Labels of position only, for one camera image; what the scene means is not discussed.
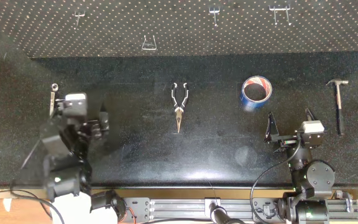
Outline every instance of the black table surface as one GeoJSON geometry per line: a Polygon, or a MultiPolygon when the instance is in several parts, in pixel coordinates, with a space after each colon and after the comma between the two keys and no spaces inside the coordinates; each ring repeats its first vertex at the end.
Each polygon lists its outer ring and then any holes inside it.
{"type": "MultiPolygon", "coordinates": [[[[313,157],[336,169],[337,187],[358,187],[358,52],[0,58],[0,186],[14,177],[41,185],[43,147],[26,169],[19,168],[48,117],[52,82],[61,95],[85,92],[90,117],[102,102],[109,112],[107,141],[89,149],[95,187],[250,187],[265,169],[286,159],[263,142],[268,112],[280,134],[292,134],[306,119],[305,108],[327,130],[313,157]],[[261,109],[247,113],[239,93],[253,75],[268,78],[273,94],[261,109]],[[325,85],[332,78],[349,80],[341,86],[346,133],[341,138],[334,86],[325,85]],[[190,89],[180,134],[170,98],[173,82],[187,82],[190,89]]],[[[179,88],[178,98],[183,94],[179,88]]],[[[281,166],[260,186],[290,183],[288,167],[281,166]]]]}

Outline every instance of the hammer head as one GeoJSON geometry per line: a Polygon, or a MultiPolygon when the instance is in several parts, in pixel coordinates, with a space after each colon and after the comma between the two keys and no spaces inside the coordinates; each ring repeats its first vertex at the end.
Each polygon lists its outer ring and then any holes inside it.
{"type": "Polygon", "coordinates": [[[330,84],[330,83],[334,83],[335,85],[340,85],[340,84],[348,84],[349,81],[348,80],[341,80],[340,78],[334,78],[333,80],[330,80],[326,85],[330,84]]]}

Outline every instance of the hammer handle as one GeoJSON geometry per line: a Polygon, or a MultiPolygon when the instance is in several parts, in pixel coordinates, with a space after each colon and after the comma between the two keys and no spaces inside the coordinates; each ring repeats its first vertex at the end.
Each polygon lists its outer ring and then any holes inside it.
{"type": "Polygon", "coordinates": [[[344,121],[342,116],[342,109],[338,109],[338,133],[340,136],[345,135],[344,133],[344,121]]]}

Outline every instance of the pliers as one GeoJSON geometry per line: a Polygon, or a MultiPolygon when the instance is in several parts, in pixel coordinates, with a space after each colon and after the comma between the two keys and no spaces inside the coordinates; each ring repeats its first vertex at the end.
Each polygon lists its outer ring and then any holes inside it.
{"type": "Polygon", "coordinates": [[[178,102],[175,98],[175,91],[177,89],[178,85],[176,83],[173,83],[172,89],[171,89],[171,97],[173,101],[173,108],[175,110],[175,113],[177,114],[177,126],[178,126],[178,133],[180,131],[180,123],[181,123],[181,115],[185,111],[185,106],[187,104],[187,100],[189,99],[189,89],[187,89],[187,83],[183,84],[183,87],[185,88],[185,98],[183,99],[181,105],[178,105],[178,102]]]}

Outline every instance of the pliers handle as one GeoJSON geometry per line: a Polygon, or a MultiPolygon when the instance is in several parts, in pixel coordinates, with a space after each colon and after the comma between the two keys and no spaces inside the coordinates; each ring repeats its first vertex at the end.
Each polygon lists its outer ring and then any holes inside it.
{"type": "Polygon", "coordinates": [[[173,83],[172,89],[171,89],[171,97],[173,102],[173,107],[175,109],[175,112],[180,110],[181,112],[184,112],[185,106],[187,104],[187,100],[189,99],[189,89],[187,88],[187,83],[183,84],[183,87],[185,88],[185,98],[183,99],[181,105],[178,105],[177,99],[175,98],[175,92],[178,87],[178,84],[173,83]]]}

